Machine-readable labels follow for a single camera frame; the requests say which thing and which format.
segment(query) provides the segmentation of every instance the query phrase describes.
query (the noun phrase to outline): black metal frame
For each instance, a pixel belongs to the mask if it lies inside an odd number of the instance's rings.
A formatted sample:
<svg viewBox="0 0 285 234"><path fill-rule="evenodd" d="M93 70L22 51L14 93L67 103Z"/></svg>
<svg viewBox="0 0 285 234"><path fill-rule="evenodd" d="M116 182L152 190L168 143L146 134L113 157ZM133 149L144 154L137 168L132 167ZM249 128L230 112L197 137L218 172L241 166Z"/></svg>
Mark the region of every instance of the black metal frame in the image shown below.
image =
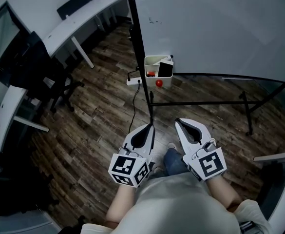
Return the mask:
<svg viewBox="0 0 285 234"><path fill-rule="evenodd" d="M229 77L229 78L261 79L261 80L280 82L282 84L277 89L275 89L272 93L266 96L263 100L260 100L260 101L248 101L246 97L246 93L245 91L243 91L241 95L239 96L239 99L242 99L242 101L186 101L186 102L154 103L153 102L153 98L154 98L153 92L150 91L150 96L149 96L148 87L147 87L146 78L145 78L145 68L144 68L145 52L144 52L144 46L143 46L143 40L142 40L142 34L141 34L141 28L140 28L136 3L135 3L135 0L128 0L128 2L129 2L129 6L131 9L131 13L132 13L132 18L133 18L133 25L130 27L130 35L131 35L131 40L133 42L133 49L134 49L138 67L139 67L143 90L144 90L146 101L148 104L151 124L153 123L153 107L154 106L244 104L245 112L247 116L247 122L248 122L248 132L246 133L246 135L252 135L253 126L252 126L252 121L251 121L251 113L255 111L257 108L264 105L266 102L268 102L272 98L274 98L278 93L280 93L285 88L285 82L279 81L279 80L267 79L267 78L257 78L257 77L228 75L228 74L226 75L226 74L203 74L203 73L174 73L174 75L183 75L183 76L196 75L196 76L222 76L222 77Z"/></svg>

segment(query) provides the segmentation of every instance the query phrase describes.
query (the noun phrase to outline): white t-shirt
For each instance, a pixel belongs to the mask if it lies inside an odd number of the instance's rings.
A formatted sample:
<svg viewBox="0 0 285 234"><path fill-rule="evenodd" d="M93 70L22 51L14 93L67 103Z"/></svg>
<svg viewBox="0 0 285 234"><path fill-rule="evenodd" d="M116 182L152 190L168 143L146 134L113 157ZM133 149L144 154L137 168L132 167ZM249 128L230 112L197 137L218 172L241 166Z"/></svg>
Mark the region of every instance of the white t-shirt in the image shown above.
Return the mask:
<svg viewBox="0 0 285 234"><path fill-rule="evenodd" d="M136 195L115 230L85 224L81 234L239 234L239 223L246 221L272 233L257 202L245 200L230 213L191 173L152 179Z"/></svg>

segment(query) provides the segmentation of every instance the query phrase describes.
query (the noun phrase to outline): red ball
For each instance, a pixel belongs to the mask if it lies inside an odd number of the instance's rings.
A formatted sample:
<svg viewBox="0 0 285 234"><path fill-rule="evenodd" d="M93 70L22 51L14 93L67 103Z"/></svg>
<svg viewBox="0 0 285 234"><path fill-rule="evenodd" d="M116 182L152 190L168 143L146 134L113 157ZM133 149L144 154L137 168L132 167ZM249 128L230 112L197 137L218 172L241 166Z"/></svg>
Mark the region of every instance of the red ball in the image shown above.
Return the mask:
<svg viewBox="0 0 285 234"><path fill-rule="evenodd" d="M158 86L158 87L161 87L163 85L163 82L162 80L156 80L155 84Z"/></svg>

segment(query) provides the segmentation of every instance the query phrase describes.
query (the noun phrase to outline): person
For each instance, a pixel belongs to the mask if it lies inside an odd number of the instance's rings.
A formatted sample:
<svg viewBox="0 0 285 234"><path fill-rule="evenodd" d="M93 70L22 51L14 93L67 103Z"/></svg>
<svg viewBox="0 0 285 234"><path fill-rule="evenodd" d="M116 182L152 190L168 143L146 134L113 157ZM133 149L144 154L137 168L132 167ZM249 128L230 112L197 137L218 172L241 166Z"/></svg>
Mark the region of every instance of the person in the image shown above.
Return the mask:
<svg viewBox="0 0 285 234"><path fill-rule="evenodd" d="M140 188L120 185L105 226L84 224L81 234L269 234L256 201L242 201L218 175L200 183L168 144L165 169Z"/></svg>

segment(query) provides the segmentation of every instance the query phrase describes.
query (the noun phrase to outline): desk leg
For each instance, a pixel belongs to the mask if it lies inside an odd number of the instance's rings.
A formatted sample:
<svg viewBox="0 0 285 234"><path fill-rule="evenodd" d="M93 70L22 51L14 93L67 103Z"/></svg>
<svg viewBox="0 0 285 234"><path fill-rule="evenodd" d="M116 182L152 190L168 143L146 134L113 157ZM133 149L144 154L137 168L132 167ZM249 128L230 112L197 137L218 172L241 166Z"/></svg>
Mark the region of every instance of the desk leg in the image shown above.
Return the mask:
<svg viewBox="0 0 285 234"><path fill-rule="evenodd" d="M77 60L77 57L76 57L76 55L74 54L74 51L71 49L71 47L70 46L64 46L64 48L70 53L70 55L75 59L75 60Z"/></svg>
<svg viewBox="0 0 285 234"><path fill-rule="evenodd" d="M105 32L105 29L104 29L104 27L103 27L103 25L102 25L101 19L98 17L98 15L95 16L95 21L96 21L96 23L97 23L98 28L99 28L101 31Z"/></svg>
<svg viewBox="0 0 285 234"><path fill-rule="evenodd" d="M62 66L64 67L64 69L66 69L66 68L68 67L68 65L65 63L64 60L59 60L58 58L57 58L57 60L62 64Z"/></svg>
<svg viewBox="0 0 285 234"><path fill-rule="evenodd" d="M110 9L110 11L111 11L111 14L112 14L113 21L114 21L114 22L115 22L115 24L116 24L116 23L117 23L117 20L116 20L116 16L115 16L114 9L113 9L113 8L111 8L111 9Z"/></svg>
<svg viewBox="0 0 285 234"><path fill-rule="evenodd" d="M104 20L105 20L105 22L107 23L107 25L108 25L109 27L111 27L110 18L109 18L108 13L107 13L106 11L103 12L103 17L104 17Z"/></svg>
<svg viewBox="0 0 285 234"><path fill-rule="evenodd" d="M82 47L79 45L78 41L76 40L75 37L71 38L72 42L75 44L77 50L80 52L80 54L83 56L84 60L88 63L88 65L91 68L94 68L94 65L92 61L89 59L89 57L86 55L85 51L82 49Z"/></svg>
<svg viewBox="0 0 285 234"><path fill-rule="evenodd" d="M129 6L129 1L127 0L127 6L128 6L128 10L129 10L129 16L131 18L132 24L133 24L133 16L132 16L132 11L131 11L131 7Z"/></svg>
<svg viewBox="0 0 285 234"><path fill-rule="evenodd" d="M30 127L34 127L34 128L40 129L40 130L45 131L45 132L49 132L49 128L48 127L36 124L36 123L31 122L31 121L29 121L29 120L27 120L25 118L22 118L22 117L19 117L19 116L15 116L14 120L18 121L18 122L20 122L22 124L28 125Z"/></svg>

